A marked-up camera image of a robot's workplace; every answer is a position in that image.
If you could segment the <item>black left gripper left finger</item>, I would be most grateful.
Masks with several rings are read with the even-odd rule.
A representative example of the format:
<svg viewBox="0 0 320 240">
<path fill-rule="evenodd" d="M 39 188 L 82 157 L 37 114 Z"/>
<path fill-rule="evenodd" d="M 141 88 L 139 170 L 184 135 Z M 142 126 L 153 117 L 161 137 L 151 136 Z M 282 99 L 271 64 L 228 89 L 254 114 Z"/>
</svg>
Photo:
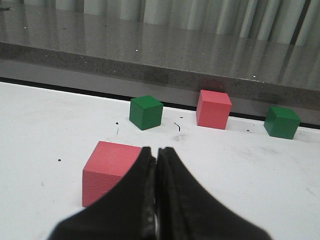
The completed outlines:
<svg viewBox="0 0 320 240">
<path fill-rule="evenodd" d="M 156 159 L 143 147 L 125 176 L 98 201 L 61 221 L 50 240 L 154 240 Z"/>
</svg>

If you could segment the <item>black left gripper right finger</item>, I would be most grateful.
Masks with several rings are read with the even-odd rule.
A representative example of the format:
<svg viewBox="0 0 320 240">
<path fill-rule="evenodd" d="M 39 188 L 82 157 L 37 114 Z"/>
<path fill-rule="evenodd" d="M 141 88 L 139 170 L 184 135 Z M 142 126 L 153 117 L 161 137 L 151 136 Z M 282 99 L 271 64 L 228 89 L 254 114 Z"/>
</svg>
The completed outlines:
<svg viewBox="0 0 320 240">
<path fill-rule="evenodd" d="M 156 208 L 161 240 L 271 239 L 208 193 L 172 147 L 158 151 Z"/>
</svg>

